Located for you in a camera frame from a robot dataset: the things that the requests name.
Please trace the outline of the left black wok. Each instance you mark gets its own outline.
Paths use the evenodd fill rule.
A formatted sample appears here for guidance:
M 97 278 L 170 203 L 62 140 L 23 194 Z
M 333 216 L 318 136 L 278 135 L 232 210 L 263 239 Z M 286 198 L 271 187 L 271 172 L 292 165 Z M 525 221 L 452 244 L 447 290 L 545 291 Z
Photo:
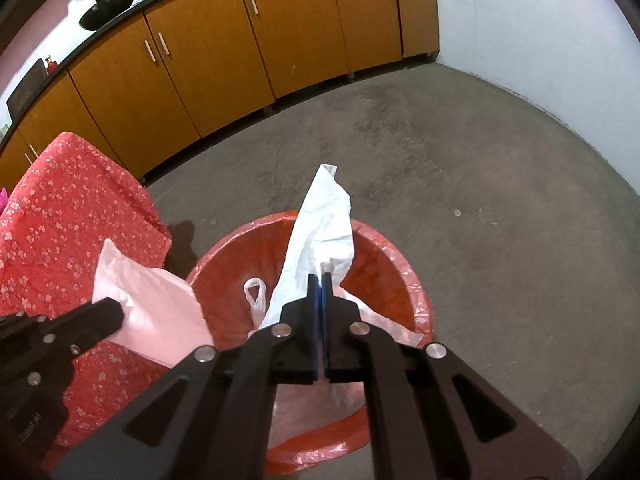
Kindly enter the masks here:
M 95 32 L 119 14 L 127 11 L 134 0 L 94 0 L 96 3 L 84 13 L 79 25 L 85 30 Z

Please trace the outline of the red bottle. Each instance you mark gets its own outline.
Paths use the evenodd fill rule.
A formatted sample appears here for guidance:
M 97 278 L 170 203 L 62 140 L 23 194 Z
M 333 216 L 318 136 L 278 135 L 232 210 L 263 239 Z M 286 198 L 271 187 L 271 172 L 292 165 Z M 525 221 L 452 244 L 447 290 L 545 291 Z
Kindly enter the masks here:
M 58 67 L 58 63 L 53 61 L 52 58 L 50 56 L 46 57 L 46 70 L 48 74 L 52 74 L 55 69 Z

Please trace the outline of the lower wooden cabinets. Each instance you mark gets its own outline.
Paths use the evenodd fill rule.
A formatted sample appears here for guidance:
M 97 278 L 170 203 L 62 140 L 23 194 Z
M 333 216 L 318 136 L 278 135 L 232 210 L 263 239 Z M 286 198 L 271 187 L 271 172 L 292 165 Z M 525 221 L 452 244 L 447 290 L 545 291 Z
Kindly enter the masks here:
M 1 184 L 64 131 L 141 178 L 292 93 L 438 51 L 437 0 L 145 0 L 47 74 L 1 143 Z

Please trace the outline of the red floral tablecloth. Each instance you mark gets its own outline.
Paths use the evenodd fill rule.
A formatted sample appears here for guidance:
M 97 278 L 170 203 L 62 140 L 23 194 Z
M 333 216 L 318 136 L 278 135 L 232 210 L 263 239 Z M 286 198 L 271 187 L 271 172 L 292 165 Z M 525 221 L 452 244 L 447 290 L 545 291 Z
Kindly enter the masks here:
M 1 311 L 56 318 L 90 301 L 104 240 L 160 268 L 171 237 L 148 192 L 88 141 L 59 134 L 17 183 L 1 214 Z M 74 362 L 70 418 L 43 459 L 51 471 L 89 434 L 165 374 L 103 341 Z

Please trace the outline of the white plastic bag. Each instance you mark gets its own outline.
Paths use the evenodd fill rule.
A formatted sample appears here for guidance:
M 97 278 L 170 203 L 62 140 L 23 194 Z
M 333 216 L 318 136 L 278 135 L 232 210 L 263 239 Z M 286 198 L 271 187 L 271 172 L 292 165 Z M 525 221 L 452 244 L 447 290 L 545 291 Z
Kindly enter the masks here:
M 244 284 L 252 334 L 280 320 L 285 304 L 304 296 L 307 276 L 331 274 L 329 290 L 354 302 L 364 322 L 400 344 L 432 339 L 432 309 L 407 259 L 382 234 L 350 218 L 350 196 L 335 180 L 337 166 L 322 165 L 293 223 L 277 285 L 266 298 L 260 278 Z

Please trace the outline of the dark cutting board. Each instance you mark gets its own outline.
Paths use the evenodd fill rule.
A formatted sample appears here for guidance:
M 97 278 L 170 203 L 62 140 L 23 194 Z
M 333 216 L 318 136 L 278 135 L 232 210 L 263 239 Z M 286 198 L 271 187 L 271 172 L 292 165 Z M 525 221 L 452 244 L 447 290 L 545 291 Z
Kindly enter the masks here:
M 48 76 L 43 59 L 38 58 L 6 101 L 12 122 L 21 116 Z

